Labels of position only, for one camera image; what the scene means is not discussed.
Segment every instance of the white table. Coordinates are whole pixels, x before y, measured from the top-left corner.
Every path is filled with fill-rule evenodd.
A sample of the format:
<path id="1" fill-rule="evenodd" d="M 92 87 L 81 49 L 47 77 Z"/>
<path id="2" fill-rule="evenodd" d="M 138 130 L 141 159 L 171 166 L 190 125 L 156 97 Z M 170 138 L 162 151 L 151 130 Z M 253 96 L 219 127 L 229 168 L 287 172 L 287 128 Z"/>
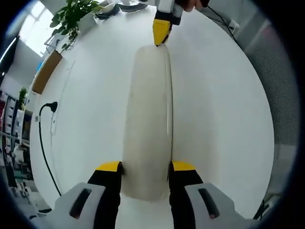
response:
<path id="1" fill-rule="evenodd" d="M 42 112 L 41 125 L 46 157 L 62 192 L 86 182 L 98 165 L 121 160 L 133 59 L 138 48 L 153 43 L 154 13 L 149 7 L 99 22 L 64 53 L 39 97 L 33 118 L 44 103 L 59 101 L 52 139 L 51 111 Z M 274 155 L 273 124 L 260 80 L 234 41 L 197 11 L 183 14 L 167 46 L 173 78 L 173 159 L 193 164 L 204 182 L 212 182 L 239 213 L 252 218 L 267 189 Z M 58 194 L 34 121 L 30 138 L 35 184 L 54 207 Z M 172 227 L 168 201 L 149 204 L 122 197 L 121 206 L 117 228 L 125 220 L 130 228 L 147 228 L 149 222 L 154 228 L 156 223 Z"/>

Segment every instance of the gray fabric panel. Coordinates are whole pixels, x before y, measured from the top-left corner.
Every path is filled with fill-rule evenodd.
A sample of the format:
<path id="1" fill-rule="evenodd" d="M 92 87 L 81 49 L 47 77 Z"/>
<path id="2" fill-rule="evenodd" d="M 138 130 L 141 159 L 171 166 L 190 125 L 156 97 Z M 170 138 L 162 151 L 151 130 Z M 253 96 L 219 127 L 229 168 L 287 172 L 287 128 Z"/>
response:
<path id="1" fill-rule="evenodd" d="M 270 104 L 276 144 L 296 145 L 299 101 L 295 75 L 287 53 L 271 26 L 246 49 Z"/>

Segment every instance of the potted plant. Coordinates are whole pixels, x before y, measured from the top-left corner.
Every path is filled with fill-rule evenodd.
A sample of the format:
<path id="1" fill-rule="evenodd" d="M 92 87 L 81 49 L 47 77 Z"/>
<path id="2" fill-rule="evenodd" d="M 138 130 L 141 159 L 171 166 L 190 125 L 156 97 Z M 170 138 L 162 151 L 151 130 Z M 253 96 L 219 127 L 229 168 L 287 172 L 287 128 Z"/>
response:
<path id="1" fill-rule="evenodd" d="M 20 110 L 23 110 L 26 95 L 27 95 L 27 89 L 22 87 L 20 92 L 19 92 L 19 108 L 18 109 L 20 109 Z"/>
<path id="2" fill-rule="evenodd" d="M 61 8 L 55 13 L 52 18 L 51 28 L 57 27 L 52 35 L 61 34 L 69 35 L 69 42 L 62 46 L 62 49 L 67 50 L 76 41 L 78 36 L 79 22 L 90 12 L 98 12 L 102 9 L 99 3 L 94 0 L 66 0 L 67 6 Z"/>

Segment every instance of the cable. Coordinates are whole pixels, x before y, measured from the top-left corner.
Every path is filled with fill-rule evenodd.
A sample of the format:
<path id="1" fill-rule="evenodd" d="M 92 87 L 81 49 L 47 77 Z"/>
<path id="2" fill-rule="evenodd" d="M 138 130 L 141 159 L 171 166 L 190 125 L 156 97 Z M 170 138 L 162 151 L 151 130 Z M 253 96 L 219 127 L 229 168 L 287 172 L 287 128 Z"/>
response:
<path id="1" fill-rule="evenodd" d="M 225 22 L 224 18 L 223 18 L 221 15 L 219 15 L 215 10 L 213 10 L 211 7 L 207 6 L 207 8 L 209 8 L 209 9 L 210 9 L 211 11 L 213 11 L 218 17 L 220 17 L 220 19 L 224 22 L 224 25 L 228 28 L 228 30 L 229 30 L 229 32 L 230 32 L 230 34 L 231 34 L 233 40 L 234 40 L 235 43 L 239 46 L 237 40 L 235 39 L 233 33 L 232 33 L 231 30 L 230 30 L 229 25 Z"/>
<path id="2" fill-rule="evenodd" d="M 56 111 L 56 109 L 57 109 L 57 105 L 58 105 L 57 102 L 54 102 L 54 103 L 51 103 L 51 104 L 45 104 L 45 105 L 43 105 L 43 106 L 40 108 L 38 125 L 39 125 L 39 139 L 40 139 L 40 144 L 41 144 L 43 159 L 44 159 L 44 161 L 45 161 L 45 163 L 46 163 L 46 165 L 47 165 L 47 168 L 48 168 L 48 171 L 49 171 L 49 173 L 50 173 L 50 176 L 51 176 L 51 178 L 52 178 L 52 180 L 53 180 L 54 186 L 56 187 L 56 190 L 57 190 L 58 194 L 61 196 L 61 192 L 59 191 L 59 189 L 58 189 L 58 187 L 57 187 L 57 184 L 56 184 L 56 182 L 55 182 L 55 179 L 54 179 L 54 177 L 53 177 L 53 174 L 52 174 L 52 172 L 51 172 L 51 170 L 50 170 L 50 167 L 49 167 L 49 164 L 48 164 L 48 162 L 47 162 L 47 158 L 46 158 L 45 153 L 44 153 L 43 144 L 42 144 L 42 138 L 41 138 L 41 112 L 42 112 L 42 110 L 43 110 L 46 106 L 48 106 L 48 107 L 51 109 L 51 111 L 54 113 L 54 112 Z"/>

